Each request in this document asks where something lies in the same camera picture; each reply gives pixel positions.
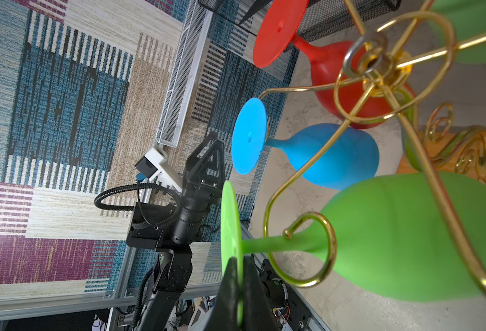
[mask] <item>patterned carpet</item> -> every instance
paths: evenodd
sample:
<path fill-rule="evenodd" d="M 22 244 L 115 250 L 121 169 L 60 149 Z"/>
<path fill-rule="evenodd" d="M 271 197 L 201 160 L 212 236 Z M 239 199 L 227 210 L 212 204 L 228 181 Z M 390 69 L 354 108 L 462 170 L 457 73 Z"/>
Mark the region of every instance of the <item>patterned carpet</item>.
<path fill-rule="evenodd" d="M 129 184 L 151 146 L 189 0 L 0 0 L 0 299 L 111 290 L 125 251 L 128 212 L 92 201 Z M 170 164 L 182 172 L 209 131 L 226 145 L 241 219 L 249 219 L 268 150 L 257 169 L 233 171 L 230 141 L 243 103 L 287 86 L 298 52 L 272 66 L 252 64 L 255 37 L 236 27 L 235 0 L 214 15 L 192 99 Z M 245 29 L 257 33 L 260 20 Z M 285 97 L 265 105 L 274 134 Z M 111 203 L 132 204 L 134 195 Z M 219 224 L 214 207 L 207 222 Z M 190 283 L 221 278 L 219 233 L 192 245 Z M 154 253 L 139 250 L 129 279 L 138 285 Z"/>

